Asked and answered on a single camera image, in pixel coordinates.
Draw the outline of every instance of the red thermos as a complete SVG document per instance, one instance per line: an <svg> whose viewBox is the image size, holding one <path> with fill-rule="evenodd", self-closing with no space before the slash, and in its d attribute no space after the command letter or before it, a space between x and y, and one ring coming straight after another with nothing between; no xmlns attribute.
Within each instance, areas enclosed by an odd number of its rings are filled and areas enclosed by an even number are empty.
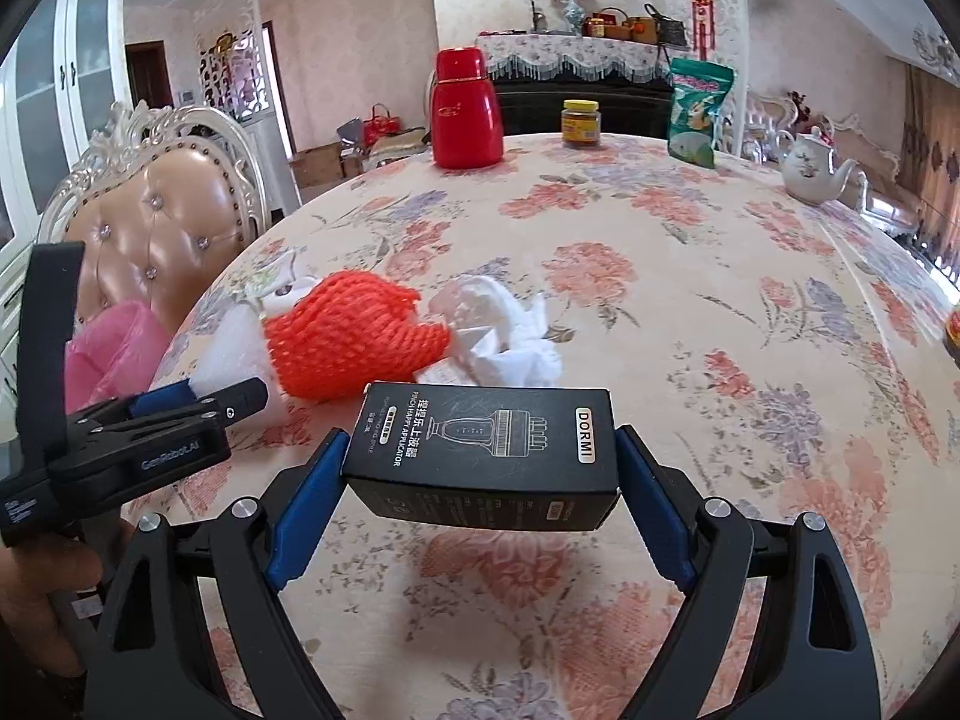
<svg viewBox="0 0 960 720"><path fill-rule="evenodd" d="M448 170L486 167L503 159L503 122L483 52L444 49L430 103L433 160Z"/></svg>

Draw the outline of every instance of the blue gripper pad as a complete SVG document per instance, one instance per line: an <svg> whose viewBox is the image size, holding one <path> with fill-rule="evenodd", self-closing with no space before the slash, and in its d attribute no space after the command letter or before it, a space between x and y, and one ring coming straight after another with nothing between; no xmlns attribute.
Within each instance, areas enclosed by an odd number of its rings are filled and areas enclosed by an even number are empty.
<svg viewBox="0 0 960 720"><path fill-rule="evenodd" d="M310 469L283 511L272 533L267 584L280 592L288 581L304 576L307 564L333 517L347 483L340 465L347 454L349 436L340 433Z"/></svg>
<svg viewBox="0 0 960 720"><path fill-rule="evenodd" d="M697 581L690 562L690 533L627 432L616 431L620 489L656 571L688 592Z"/></svg>
<svg viewBox="0 0 960 720"><path fill-rule="evenodd" d="M160 389L151 389L144 392L138 399L128 407L130 415L134 419L141 416L149 416L152 413L169 412L174 409L181 409L184 406L192 406L197 402L193 389L190 389L190 382L186 379L174 382Z"/></svg>

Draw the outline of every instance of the red handbag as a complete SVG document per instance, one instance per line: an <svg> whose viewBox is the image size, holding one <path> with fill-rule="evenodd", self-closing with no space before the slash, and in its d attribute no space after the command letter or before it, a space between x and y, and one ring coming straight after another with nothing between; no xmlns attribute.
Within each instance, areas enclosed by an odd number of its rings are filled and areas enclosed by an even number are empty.
<svg viewBox="0 0 960 720"><path fill-rule="evenodd" d="M378 115L377 108L383 108L387 112L386 116ZM400 117L391 116L390 108L383 103L376 103L370 112L370 118L363 122L363 142L364 146L370 148L384 135L395 135L403 129Z"/></svg>

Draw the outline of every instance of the black bag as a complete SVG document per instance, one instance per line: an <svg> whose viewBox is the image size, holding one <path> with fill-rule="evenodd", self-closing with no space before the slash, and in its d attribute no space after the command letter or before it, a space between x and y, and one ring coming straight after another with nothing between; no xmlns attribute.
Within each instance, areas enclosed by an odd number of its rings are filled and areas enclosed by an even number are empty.
<svg viewBox="0 0 960 720"><path fill-rule="evenodd" d="M683 28L683 22L667 18L649 2L643 7L656 22L656 40L659 43L663 43L665 46L678 47L678 49L689 48L686 45L686 30Z"/></svg>

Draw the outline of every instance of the black box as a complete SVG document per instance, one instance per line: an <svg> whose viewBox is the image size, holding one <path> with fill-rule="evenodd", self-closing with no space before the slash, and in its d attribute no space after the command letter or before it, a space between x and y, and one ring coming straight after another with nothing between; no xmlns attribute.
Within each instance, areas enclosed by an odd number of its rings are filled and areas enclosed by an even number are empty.
<svg viewBox="0 0 960 720"><path fill-rule="evenodd" d="M610 394L374 382L343 475L380 517L592 531L619 494Z"/></svg>

